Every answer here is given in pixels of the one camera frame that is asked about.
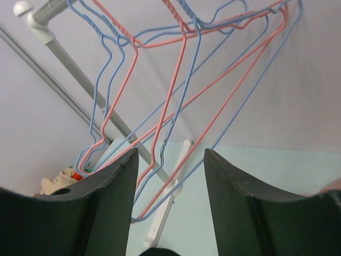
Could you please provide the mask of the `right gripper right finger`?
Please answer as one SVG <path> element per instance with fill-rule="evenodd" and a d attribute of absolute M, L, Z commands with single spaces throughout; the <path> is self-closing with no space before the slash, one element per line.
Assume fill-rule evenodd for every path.
<path fill-rule="evenodd" d="M 204 168 L 219 255 L 340 255 L 340 191 L 274 187 L 211 149 Z"/>

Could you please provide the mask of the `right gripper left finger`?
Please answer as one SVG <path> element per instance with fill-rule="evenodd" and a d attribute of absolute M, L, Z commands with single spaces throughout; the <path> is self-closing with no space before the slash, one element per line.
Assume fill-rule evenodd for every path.
<path fill-rule="evenodd" d="M 1 189 L 1 255 L 125 255 L 138 169 L 133 148 L 51 195 Z"/>

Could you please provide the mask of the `black t-shirt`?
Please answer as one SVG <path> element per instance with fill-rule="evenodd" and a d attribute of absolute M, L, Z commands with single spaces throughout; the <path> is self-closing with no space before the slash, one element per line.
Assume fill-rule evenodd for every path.
<path fill-rule="evenodd" d="M 173 250 L 151 247 L 140 254 L 140 256 L 180 256 Z"/>

